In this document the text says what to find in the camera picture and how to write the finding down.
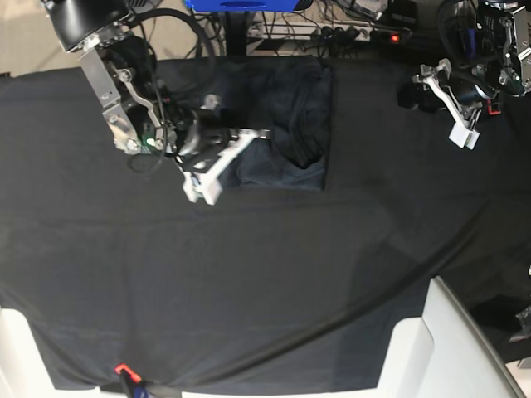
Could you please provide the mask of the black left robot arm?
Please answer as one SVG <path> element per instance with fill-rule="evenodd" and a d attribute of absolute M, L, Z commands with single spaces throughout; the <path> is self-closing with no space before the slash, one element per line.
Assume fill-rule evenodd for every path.
<path fill-rule="evenodd" d="M 412 77 L 414 105 L 446 110 L 450 141 L 473 149 L 482 114 L 497 116 L 505 97 L 530 92 L 527 1 L 444 1 L 436 13 L 445 57 Z"/>

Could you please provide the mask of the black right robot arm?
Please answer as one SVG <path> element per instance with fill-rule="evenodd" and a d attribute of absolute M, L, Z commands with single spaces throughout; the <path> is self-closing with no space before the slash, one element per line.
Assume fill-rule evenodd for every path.
<path fill-rule="evenodd" d="M 207 95 L 198 108 L 186 106 L 156 75 L 156 54 L 135 27 L 156 17 L 186 23 L 207 51 L 213 73 L 216 54 L 197 20 L 178 10 L 154 7 L 137 13 L 127 1 L 44 1 L 64 51 L 79 53 L 79 62 L 102 107 L 115 147 L 132 158 L 171 158 L 183 175 L 190 202 L 216 204 L 219 177 L 267 129 L 244 129 L 220 118 L 221 99 Z"/>

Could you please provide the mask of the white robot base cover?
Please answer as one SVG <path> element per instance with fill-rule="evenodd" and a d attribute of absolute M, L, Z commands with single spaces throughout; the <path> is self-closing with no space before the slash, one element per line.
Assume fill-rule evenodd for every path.
<path fill-rule="evenodd" d="M 422 315 L 392 331 L 378 397 L 524 397 L 509 369 L 442 278 Z"/>

